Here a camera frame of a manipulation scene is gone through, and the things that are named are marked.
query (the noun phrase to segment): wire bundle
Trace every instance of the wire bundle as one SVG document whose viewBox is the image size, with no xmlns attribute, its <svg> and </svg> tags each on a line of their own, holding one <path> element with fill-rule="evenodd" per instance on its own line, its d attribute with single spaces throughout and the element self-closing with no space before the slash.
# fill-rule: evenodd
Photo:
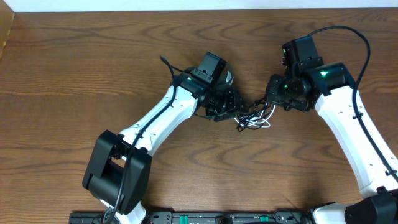
<svg viewBox="0 0 398 224">
<path fill-rule="evenodd" d="M 238 123 L 236 129 L 241 132 L 246 128 L 250 130 L 257 130 L 260 128 L 269 128 L 271 124 L 268 119 L 275 111 L 275 105 L 270 104 L 264 99 L 256 100 L 249 109 L 252 111 L 248 114 L 239 114 L 235 116 L 235 121 Z"/>
</svg>

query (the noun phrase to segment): white cable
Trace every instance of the white cable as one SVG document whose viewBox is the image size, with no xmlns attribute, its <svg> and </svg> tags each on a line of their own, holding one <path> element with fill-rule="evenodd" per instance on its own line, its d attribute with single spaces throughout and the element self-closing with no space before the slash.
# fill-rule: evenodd
<svg viewBox="0 0 398 224">
<path fill-rule="evenodd" d="M 248 123 L 248 125 L 246 125 L 246 126 L 247 126 L 247 127 L 254 126 L 254 127 L 257 127 L 257 128 L 258 128 L 258 127 L 261 127 L 261 128 L 269 128 L 269 127 L 271 127 L 271 124 L 268 122 L 268 119 L 272 116 L 272 114 L 274 113 L 274 111 L 275 111 L 275 105 L 272 106 L 271 112 L 269 113 L 269 115 L 268 115 L 266 118 L 262 118 L 261 120 L 256 121 L 257 119 L 261 118 L 261 116 L 264 114 L 264 110 L 262 110 L 260 116 L 258 116 L 258 117 L 255 116 L 255 117 L 251 118 L 250 120 L 247 120 L 246 122 Z M 245 125 L 242 124 L 241 122 L 239 122 L 237 118 L 235 118 L 235 121 L 236 121 L 240 126 L 245 127 Z"/>
</svg>

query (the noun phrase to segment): green connector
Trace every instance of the green connector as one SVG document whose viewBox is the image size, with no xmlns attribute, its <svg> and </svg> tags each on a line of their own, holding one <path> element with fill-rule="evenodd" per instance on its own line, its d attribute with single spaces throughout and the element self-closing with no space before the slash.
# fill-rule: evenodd
<svg viewBox="0 0 398 224">
<path fill-rule="evenodd" d="M 180 224 L 188 224 L 188 215 L 181 215 L 180 216 Z"/>
<path fill-rule="evenodd" d="M 262 221 L 262 222 L 268 222 L 268 217 L 260 217 L 260 221 Z"/>
</svg>

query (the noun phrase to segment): wood grain surface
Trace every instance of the wood grain surface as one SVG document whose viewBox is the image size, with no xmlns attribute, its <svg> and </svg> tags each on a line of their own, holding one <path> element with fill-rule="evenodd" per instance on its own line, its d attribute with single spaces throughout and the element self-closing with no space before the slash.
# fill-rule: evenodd
<svg viewBox="0 0 398 224">
<path fill-rule="evenodd" d="M 372 56 L 364 104 L 398 153 L 398 9 L 17 14 L 0 63 L 2 223 L 66 223 L 103 210 L 81 186 L 96 138 L 143 117 L 180 68 L 211 51 L 230 62 L 247 99 L 284 67 L 281 45 L 324 26 L 362 31 Z M 357 77 L 362 41 L 343 30 L 315 37 L 324 61 Z M 238 133 L 232 121 L 192 117 L 154 156 L 147 207 L 264 211 L 361 199 L 337 140 L 316 111 L 278 108 L 272 127 Z"/>
</svg>

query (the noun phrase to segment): white wall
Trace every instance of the white wall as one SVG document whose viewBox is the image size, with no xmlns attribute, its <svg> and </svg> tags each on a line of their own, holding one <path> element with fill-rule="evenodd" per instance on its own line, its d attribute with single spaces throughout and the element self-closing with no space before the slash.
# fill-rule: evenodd
<svg viewBox="0 0 398 224">
<path fill-rule="evenodd" d="M 398 7 L 398 0 L 5 0 L 14 12 Z"/>
</svg>

